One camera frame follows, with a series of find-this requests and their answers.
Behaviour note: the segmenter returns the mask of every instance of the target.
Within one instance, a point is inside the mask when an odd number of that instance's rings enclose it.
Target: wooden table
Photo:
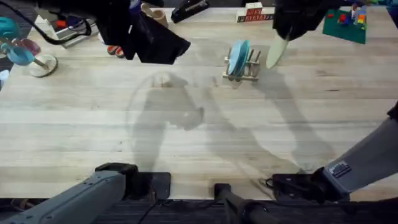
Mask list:
[[[192,43],[170,66],[109,56],[97,38],[64,50],[33,30],[59,68],[34,78],[15,66],[0,92],[0,197],[52,197],[106,162],[170,172],[172,198],[211,198],[217,182],[244,198],[272,197],[257,178],[313,172],[396,102],[398,31],[384,8],[368,11],[366,45],[323,35],[320,25],[258,83],[221,78],[236,40],[262,50],[265,64],[275,35],[272,21],[237,24],[236,9],[170,23]],[[393,196],[396,175],[353,199]]]

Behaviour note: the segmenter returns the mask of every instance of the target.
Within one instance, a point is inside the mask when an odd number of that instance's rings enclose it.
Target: sticker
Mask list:
[[[351,171],[351,167],[344,161],[341,161],[328,169],[335,178],[340,178]]]

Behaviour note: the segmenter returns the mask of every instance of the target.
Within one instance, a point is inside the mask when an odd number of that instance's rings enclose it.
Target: red object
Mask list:
[[[346,14],[341,14],[338,20],[339,22],[344,22],[346,20]]]
[[[58,28],[65,28],[67,26],[67,22],[66,21],[55,21],[55,25]]]
[[[254,9],[248,9],[248,10],[246,11],[246,15],[247,15],[247,16],[254,15]]]
[[[260,15],[261,11],[262,11],[262,8],[254,9],[254,15]]]

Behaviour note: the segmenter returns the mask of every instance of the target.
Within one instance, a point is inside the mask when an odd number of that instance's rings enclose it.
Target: wooden block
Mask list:
[[[260,21],[260,15],[254,15],[252,21]]]
[[[244,9],[240,9],[236,12],[236,22],[244,22],[244,18],[246,15],[246,11]]]
[[[273,20],[274,14],[266,14],[266,20]]]
[[[261,2],[246,3],[245,8],[246,8],[246,9],[258,9],[258,8],[262,8],[262,3],[261,3]]]
[[[260,15],[262,8],[254,9],[254,15]]]
[[[239,16],[236,22],[244,22],[246,16]]]
[[[254,10],[255,10],[255,9],[248,9],[248,10],[246,11],[246,15],[247,15],[247,16],[254,15]]]

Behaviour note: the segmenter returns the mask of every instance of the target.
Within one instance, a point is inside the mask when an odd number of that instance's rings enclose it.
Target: green lego baseplate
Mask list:
[[[341,39],[349,40],[359,44],[366,43],[366,29],[361,29],[351,21],[347,25],[341,25],[338,23],[338,19],[341,14],[346,14],[347,18],[351,18],[351,13],[330,9],[325,17],[325,23],[323,25],[323,34],[338,37]]]

